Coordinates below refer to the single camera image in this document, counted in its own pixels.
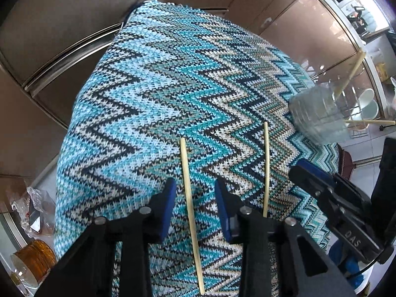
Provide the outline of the bamboo chopstick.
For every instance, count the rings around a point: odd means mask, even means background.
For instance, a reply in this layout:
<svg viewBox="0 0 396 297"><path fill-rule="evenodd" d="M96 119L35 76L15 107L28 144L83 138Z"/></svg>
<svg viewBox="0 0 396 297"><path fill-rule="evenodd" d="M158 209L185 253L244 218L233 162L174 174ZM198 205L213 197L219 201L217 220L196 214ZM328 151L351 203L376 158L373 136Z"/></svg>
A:
<svg viewBox="0 0 396 297"><path fill-rule="evenodd" d="M263 217L268 216L269 209L269 186L270 186L270 150L269 150L269 124L264 122L264 196L263 196Z"/></svg>
<svg viewBox="0 0 396 297"><path fill-rule="evenodd" d="M187 155L186 140L184 137L180 139L180 154L181 154L181 166L183 173L183 184L185 189L187 216L189 221L189 229L191 234L191 243L193 247L193 256L195 269L197 274L197 282L199 287L199 293L203 296L205 294L205 286L203 281L203 270L201 266L201 258L199 253L199 243L197 238L197 229L195 224L195 213L193 207L193 197L191 190L191 180L189 175L189 163Z"/></svg>
<svg viewBox="0 0 396 297"><path fill-rule="evenodd" d="M349 71L348 76L346 77L345 81L339 85L337 88L334 89L334 100L338 100L338 98L341 96L343 93L344 89L348 86L348 84L351 82L351 79L353 76L356 74L357 70L359 69L360 65L362 64L363 60L365 59L366 52L360 48L359 51L356 54L357 59L352 67L352 69Z"/></svg>
<svg viewBox="0 0 396 297"><path fill-rule="evenodd" d="M374 119L374 120L370 120L370 119L363 119L363 120L348 120L348 119L344 119L344 123L345 124L354 124L354 125L360 125L360 124L374 124L374 125L396 125L396 121L393 120L380 120L380 119Z"/></svg>

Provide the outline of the amber glass jar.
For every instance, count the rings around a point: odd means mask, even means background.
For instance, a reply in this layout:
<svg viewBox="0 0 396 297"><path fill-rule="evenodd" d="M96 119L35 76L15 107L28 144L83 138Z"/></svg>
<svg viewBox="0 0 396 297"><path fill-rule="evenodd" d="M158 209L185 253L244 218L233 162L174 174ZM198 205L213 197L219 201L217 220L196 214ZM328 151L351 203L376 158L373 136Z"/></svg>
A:
<svg viewBox="0 0 396 297"><path fill-rule="evenodd" d="M37 288L56 264L54 252L41 239L34 239L10 258L21 281L32 288Z"/></svg>

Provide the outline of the red dustpan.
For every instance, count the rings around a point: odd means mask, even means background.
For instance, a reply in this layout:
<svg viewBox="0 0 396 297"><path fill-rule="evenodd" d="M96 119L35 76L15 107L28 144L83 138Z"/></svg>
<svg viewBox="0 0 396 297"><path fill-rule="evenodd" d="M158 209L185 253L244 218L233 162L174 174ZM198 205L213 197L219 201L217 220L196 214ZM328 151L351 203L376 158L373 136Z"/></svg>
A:
<svg viewBox="0 0 396 297"><path fill-rule="evenodd" d="M339 154L338 173L346 180L350 180L356 165L353 163L352 156L349 152L342 149L339 144L337 144L337 148Z"/></svg>

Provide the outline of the yellow detergent bottle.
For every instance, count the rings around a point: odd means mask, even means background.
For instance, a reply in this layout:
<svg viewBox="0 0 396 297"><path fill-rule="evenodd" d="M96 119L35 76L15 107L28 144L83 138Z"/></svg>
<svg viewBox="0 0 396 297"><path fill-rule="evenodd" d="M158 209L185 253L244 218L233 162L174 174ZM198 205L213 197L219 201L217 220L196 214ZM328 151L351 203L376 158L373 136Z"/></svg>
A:
<svg viewBox="0 0 396 297"><path fill-rule="evenodd" d="M375 64L375 68L376 68L377 74L379 75L381 82L384 82L389 78L386 63L379 62L379 63Z"/></svg>

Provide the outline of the zigzag knitted table cloth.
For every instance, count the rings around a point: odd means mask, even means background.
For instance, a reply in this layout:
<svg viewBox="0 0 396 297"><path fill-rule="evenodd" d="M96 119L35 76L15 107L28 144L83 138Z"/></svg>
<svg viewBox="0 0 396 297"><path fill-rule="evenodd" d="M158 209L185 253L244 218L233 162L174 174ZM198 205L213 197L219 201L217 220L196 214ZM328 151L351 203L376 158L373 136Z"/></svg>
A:
<svg viewBox="0 0 396 297"><path fill-rule="evenodd" d="M322 248L330 231L316 201L290 182L305 158L338 169L334 144L296 131L289 99L313 81L261 37L187 6L143 2L80 89L57 165L54 252L62 257L92 217L118 219L174 178L169 234L150 248L155 296L201 296L187 216L180 139L187 146L204 296L236 296L242 249L225 242L214 182L263 207L269 124L269 217L295 218Z"/></svg>

